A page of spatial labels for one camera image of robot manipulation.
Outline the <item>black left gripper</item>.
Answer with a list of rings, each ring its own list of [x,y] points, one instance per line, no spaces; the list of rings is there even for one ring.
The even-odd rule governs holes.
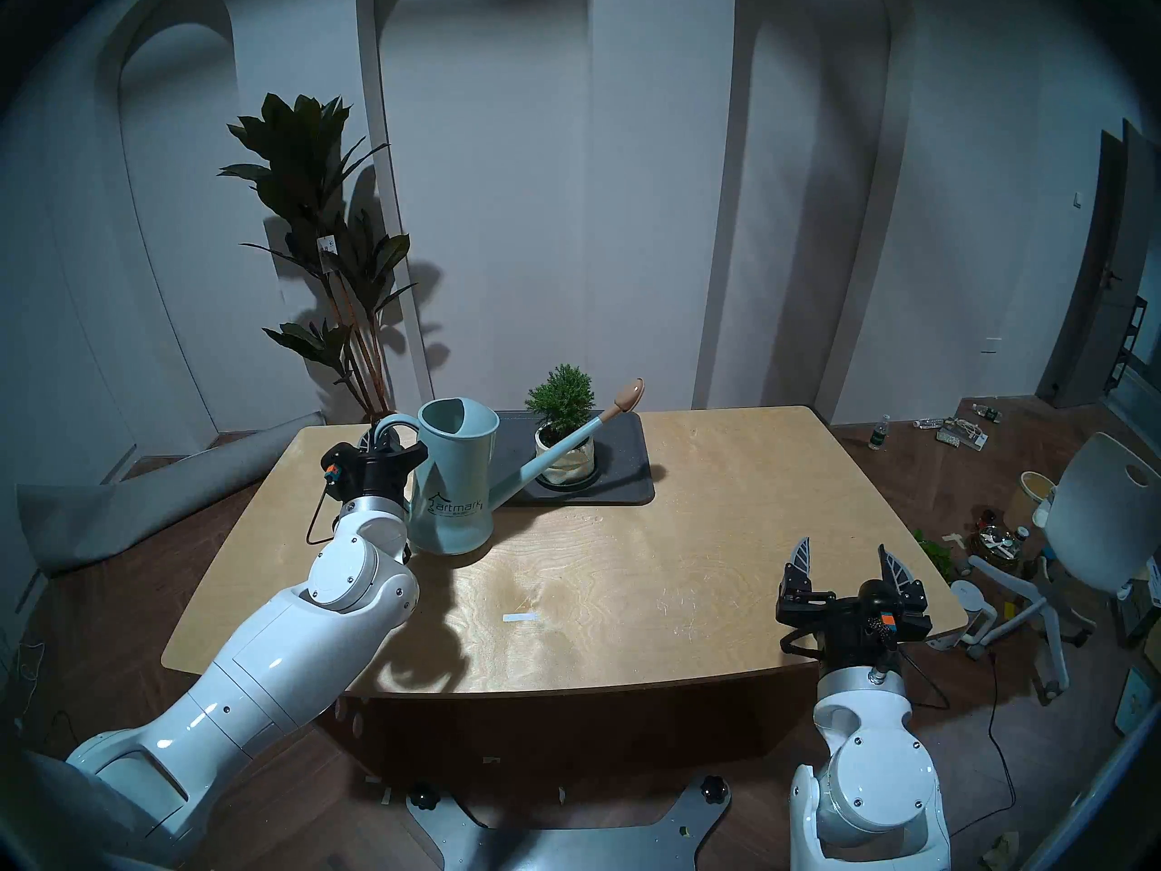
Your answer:
[[[410,474],[427,458],[430,449],[419,440],[405,447],[396,438],[384,438],[369,449],[354,448],[349,454],[349,501],[382,497],[402,502]]]

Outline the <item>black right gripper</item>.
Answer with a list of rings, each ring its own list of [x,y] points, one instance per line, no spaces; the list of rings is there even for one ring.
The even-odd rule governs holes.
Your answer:
[[[854,597],[812,592],[810,540],[803,537],[785,566],[785,592],[776,617],[789,628],[780,641],[788,655],[819,660],[825,668],[889,665],[897,646],[921,642],[932,629],[922,581],[885,545],[881,577],[893,592],[859,591]]]

